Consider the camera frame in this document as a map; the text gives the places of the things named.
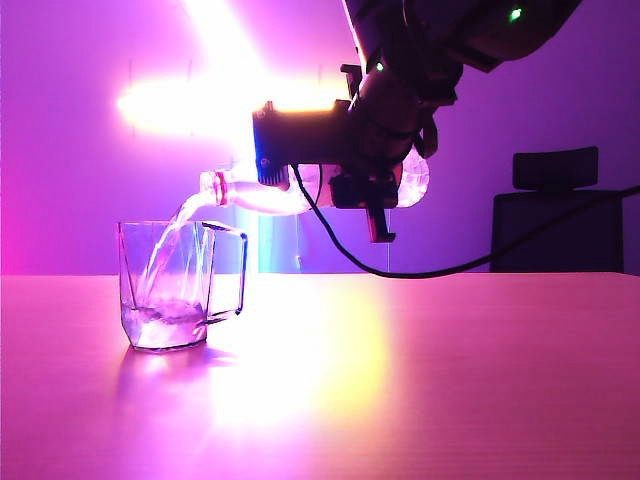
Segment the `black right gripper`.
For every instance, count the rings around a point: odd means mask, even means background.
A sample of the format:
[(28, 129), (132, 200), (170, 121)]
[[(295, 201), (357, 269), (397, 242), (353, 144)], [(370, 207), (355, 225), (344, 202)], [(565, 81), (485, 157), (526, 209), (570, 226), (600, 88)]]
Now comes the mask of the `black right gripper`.
[[(355, 148), (368, 168), (391, 170), (411, 151), (429, 158), (438, 148), (433, 115), (437, 108), (420, 99), (415, 90), (393, 70), (377, 62), (367, 73), (358, 64), (340, 65), (351, 104), (348, 115)], [(391, 176), (368, 178), (340, 174), (330, 180), (333, 205), (362, 209), (366, 213), (370, 241), (392, 243), (385, 211), (398, 206), (398, 187)]]

